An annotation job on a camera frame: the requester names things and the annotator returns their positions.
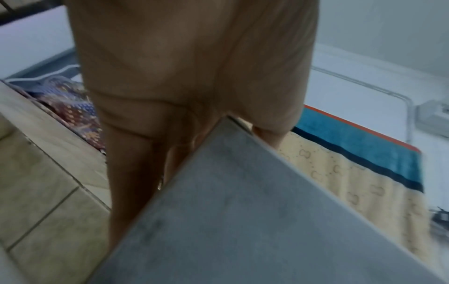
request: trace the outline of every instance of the skin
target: skin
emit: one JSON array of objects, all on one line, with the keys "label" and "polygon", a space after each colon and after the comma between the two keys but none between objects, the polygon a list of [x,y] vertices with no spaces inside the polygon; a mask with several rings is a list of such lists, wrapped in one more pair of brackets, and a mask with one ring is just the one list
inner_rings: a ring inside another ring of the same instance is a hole
[{"label": "skin", "polygon": [[277,148],[304,103],[318,0],[68,0],[107,148],[110,246],[223,116]]}]

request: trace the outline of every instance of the gray flat object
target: gray flat object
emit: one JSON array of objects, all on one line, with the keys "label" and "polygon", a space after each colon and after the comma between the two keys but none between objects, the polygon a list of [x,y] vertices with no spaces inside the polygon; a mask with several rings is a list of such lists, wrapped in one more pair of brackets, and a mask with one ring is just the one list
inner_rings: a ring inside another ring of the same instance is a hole
[{"label": "gray flat object", "polygon": [[89,283],[444,282],[226,118]]}]

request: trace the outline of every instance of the orange stripe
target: orange stripe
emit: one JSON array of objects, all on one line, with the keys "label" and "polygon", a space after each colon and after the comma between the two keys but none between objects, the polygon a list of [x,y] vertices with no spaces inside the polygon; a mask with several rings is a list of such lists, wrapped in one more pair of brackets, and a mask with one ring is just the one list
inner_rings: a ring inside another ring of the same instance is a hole
[{"label": "orange stripe", "polygon": [[416,152],[421,153],[421,151],[420,151],[418,148],[416,148],[415,146],[412,146],[412,145],[410,145],[410,144],[407,144],[407,143],[405,143],[405,142],[396,140],[396,139],[394,139],[394,138],[391,138],[391,137],[389,137],[389,136],[383,135],[383,134],[381,134],[381,133],[379,133],[379,132],[376,132],[376,131],[374,131],[374,130],[371,130],[371,129],[369,129],[369,128],[366,128],[366,127],[363,127],[363,126],[361,126],[361,125],[352,123],[352,122],[350,122],[350,121],[348,121],[348,120],[346,120],[346,119],[343,119],[343,118],[340,118],[340,117],[336,117],[336,116],[331,115],[330,113],[324,112],[324,111],[322,111],[322,110],[320,110],[320,109],[316,109],[316,108],[311,107],[311,106],[308,106],[308,105],[304,105],[304,107],[306,107],[306,108],[308,108],[308,109],[311,109],[311,110],[314,110],[314,111],[316,111],[316,112],[319,112],[320,114],[323,114],[323,115],[325,115],[325,116],[331,117],[331,118],[336,119],[336,120],[338,120],[338,121],[341,121],[341,122],[343,122],[343,123],[349,124],[349,125],[351,125],[351,126],[353,126],[353,127],[356,127],[356,128],[358,128],[358,129],[361,129],[361,130],[366,131],[366,132],[368,132],[368,133],[371,133],[371,134],[373,134],[373,135],[376,135],[376,136],[378,136],[378,137],[380,137],[380,138],[383,138],[383,139],[385,139],[385,140],[388,140],[388,141],[390,141],[390,142],[393,142],[394,144],[398,144],[398,145],[401,145],[401,146],[403,146],[403,147],[405,147],[405,148],[407,148],[407,149],[410,149],[410,150],[412,150],[412,151],[416,151]]}]

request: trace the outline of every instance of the skin crease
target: skin crease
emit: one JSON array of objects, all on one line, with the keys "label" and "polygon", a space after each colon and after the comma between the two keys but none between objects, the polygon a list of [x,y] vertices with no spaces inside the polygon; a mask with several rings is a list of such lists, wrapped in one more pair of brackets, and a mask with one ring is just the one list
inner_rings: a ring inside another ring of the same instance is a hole
[{"label": "skin crease", "polygon": [[112,195],[110,247],[214,124],[274,148],[298,121],[318,0],[68,0]]}]

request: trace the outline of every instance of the blue fabric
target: blue fabric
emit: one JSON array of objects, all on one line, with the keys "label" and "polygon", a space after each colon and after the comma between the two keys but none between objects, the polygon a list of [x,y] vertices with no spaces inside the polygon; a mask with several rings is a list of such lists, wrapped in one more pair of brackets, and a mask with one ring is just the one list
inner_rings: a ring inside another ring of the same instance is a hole
[{"label": "blue fabric", "polygon": [[422,183],[419,152],[308,108],[296,127],[373,165]]}]

